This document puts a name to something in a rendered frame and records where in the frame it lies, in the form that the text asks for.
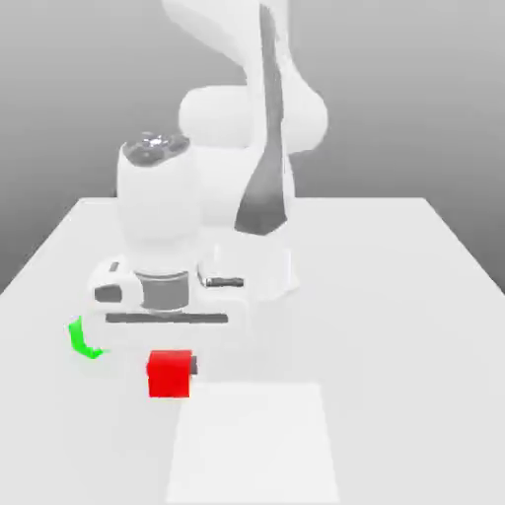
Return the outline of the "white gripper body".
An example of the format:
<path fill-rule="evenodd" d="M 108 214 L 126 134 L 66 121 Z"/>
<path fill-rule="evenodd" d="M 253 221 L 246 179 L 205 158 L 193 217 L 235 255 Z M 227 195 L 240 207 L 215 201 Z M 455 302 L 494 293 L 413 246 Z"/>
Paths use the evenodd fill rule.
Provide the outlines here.
<path fill-rule="evenodd" d="M 247 334 L 248 309 L 235 302 L 149 310 L 138 304 L 91 304 L 82 311 L 85 342 L 109 351 L 201 350 Z"/>

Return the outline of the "small red cube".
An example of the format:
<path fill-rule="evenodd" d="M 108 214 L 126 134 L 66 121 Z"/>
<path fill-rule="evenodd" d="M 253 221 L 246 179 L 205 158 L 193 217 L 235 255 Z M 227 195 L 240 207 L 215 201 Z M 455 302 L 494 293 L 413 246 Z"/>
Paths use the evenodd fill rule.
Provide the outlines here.
<path fill-rule="evenodd" d="M 150 397 L 189 397 L 192 375 L 190 350 L 153 350 L 146 365 Z"/>

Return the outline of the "small green cube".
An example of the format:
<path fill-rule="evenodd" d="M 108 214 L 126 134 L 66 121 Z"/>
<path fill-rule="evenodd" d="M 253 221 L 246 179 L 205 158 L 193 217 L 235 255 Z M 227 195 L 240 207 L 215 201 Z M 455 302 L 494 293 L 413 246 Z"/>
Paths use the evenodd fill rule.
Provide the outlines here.
<path fill-rule="evenodd" d="M 91 335 L 93 320 L 94 317 L 90 314 L 81 315 L 67 326 L 72 349 L 90 360 L 96 360 L 110 353 L 109 349 L 89 344 L 88 337 Z"/>

